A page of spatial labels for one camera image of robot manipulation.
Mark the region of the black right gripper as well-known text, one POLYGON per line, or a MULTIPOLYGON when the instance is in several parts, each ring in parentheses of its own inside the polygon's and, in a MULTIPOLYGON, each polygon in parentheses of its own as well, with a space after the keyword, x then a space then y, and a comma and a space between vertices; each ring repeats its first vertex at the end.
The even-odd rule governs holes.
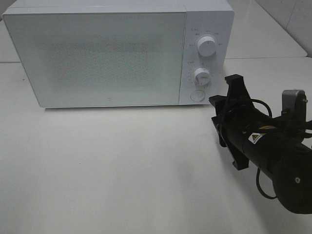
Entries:
POLYGON ((228 84, 227 97, 216 95, 209 98, 210 104, 215 107, 216 114, 215 117, 212 117, 212 122, 218 134, 219 144, 228 148, 234 159, 234 167, 243 170, 248 168, 249 159, 229 140, 228 132, 235 131, 239 133, 239 139, 244 137, 246 128, 252 121, 244 118, 249 112, 257 111, 254 103, 262 104, 267 109, 269 117, 271 116, 271 109, 265 102, 250 98, 243 76, 238 74, 230 75, 225 77, 225 81, 228 84))

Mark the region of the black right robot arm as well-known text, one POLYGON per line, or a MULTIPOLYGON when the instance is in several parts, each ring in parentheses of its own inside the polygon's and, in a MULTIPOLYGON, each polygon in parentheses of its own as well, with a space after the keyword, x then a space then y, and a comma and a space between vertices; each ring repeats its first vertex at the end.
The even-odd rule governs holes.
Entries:
POLYGON ((219 143, 226 147, 237 170, 249 163, 273 183, 274 198, 290 212, 312 212, 312 150, 303 140, 312 136, 312 123, 306 120, 307 97, 303 90, 282 93, 278 117, 255 107, 244 79, 235 74, 225 77, 225 96, 209 98, 215 108, 212 122, 219 143))

